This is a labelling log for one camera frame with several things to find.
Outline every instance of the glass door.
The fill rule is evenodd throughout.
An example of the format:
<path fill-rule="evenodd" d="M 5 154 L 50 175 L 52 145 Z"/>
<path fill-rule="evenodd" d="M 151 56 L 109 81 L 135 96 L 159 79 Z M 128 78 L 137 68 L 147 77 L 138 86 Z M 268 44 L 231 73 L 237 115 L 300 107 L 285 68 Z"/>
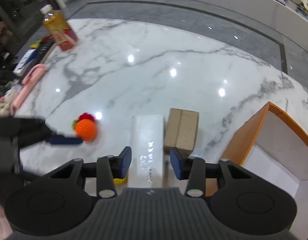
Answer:
<path fill-rule="evenodd" d="M 41 25 L 40 9 L 49 3 L 55 6 L 54 0 L 0 0 L 0 16 L 16 36 L 23 39 Z"/>

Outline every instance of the white foam block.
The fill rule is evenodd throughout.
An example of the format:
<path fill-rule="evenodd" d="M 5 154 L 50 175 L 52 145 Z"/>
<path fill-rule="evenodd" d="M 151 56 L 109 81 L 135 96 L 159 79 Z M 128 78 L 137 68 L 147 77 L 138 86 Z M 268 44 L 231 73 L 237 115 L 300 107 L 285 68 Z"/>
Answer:
<path fill-rule="evenodd" d="M 132 161 L 128 187 L 162 187 L 164 180 L 164 119 L 161 115 L 132 118 Z"/>

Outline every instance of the clutter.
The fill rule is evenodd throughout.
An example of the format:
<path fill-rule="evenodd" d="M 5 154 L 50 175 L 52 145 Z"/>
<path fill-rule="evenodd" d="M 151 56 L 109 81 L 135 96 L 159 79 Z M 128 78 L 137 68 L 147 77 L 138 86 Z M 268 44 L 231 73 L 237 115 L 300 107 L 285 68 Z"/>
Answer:
<path fill-rule="evenodd" d="M 87 142 L 93 141 L 97 136 L 95 118 L 88 113 L 83 113 L 77 120 L 74 120 L 72 128 L 75 130 L 77 137 Z"/>
<path fill-rule="evenodd" d="M 161 115 L 132 117 L 132 161 L 128 187 L 157 188 L 164 181 L 164 118 Z"/>
<path fill-rule="evenodd" d="M 4 96 L 6 92 L 12 88 L 12 81 L 9 81 L 6 85 L 0 85 L 0 97 Z"/>
<path fill-rule="evenodd" d="M 23 55 L 23 57 L 21 58 L 21 60 L 19 61 L 19 63 L 17 64 L 17 66 L 14 69 L 14 74 L 21 77 L 22 75 L 24 75 L 25 71 L 27 70 L 27 68 L 30 66 L 31 62 L 34 60 L 34 58 L 37 55 L 38 50 L 35 49 L 29 49 L 25 55 Z"/>
<path fill-rule="evenodd" d="M 296 11 L 298 6 L 291 0 L 286 0 L 286 5 L 290 7 L 293 11 Z"/>
<path fill-rule="evenodd" d="M 18 93 L 15 89 L 10 89 L 4 96 L 0 97 L 0 117 L 12 115 L 11 105 L 17 95 Z"/>
<path fill-rule="evenodd" d="M 189 156 L 194 150 L 199 113 L 171 108 L 164 139 L 164 151 L 169 153 L 177 147 L 180 153 Z"/>

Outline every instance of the stuffed toy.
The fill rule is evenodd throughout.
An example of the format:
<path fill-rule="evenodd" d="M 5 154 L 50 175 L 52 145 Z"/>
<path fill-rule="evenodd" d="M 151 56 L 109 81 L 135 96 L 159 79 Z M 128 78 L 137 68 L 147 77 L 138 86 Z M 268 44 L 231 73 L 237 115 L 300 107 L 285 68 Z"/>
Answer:
<path fill-rule="evenodd" d="M 95 117 L 88 113 L 83 113 L 73 121 L 72 128 L 75 130 L 76 136 L 84 141 L 93 141 L 97 136 Z"/>
<path fill-rule="evenodd" d="M 6 94 L 0 97 L 0 117 L 7 117 L 13 114 L 11 104 L 17 97 L 15 89 L 9 89 Z"/>

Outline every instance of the white marble floor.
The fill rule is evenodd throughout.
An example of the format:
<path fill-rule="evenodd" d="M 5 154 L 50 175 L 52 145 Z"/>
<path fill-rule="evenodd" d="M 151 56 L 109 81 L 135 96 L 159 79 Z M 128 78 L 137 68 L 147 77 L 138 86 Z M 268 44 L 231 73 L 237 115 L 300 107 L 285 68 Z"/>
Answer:
<path fill-rule="evenodd" d="M 131 117 L 183 108 L 200 113 L 194 155 L 217 162 L 234 132 L 266 102 L 308 133 L 308 92 L 268 63 L 222 42 L 171 27 L 125 20 L 74 19 L 80 44 L 56 48 L 49 71 L 18 116 L 42 116 L 73 134 L 83 112 L 100 118 L 100 135 L 79 147 L 24 149 L 24 169 L 46 173 L 77 157 L 117 155 L 130 144 Z"/>

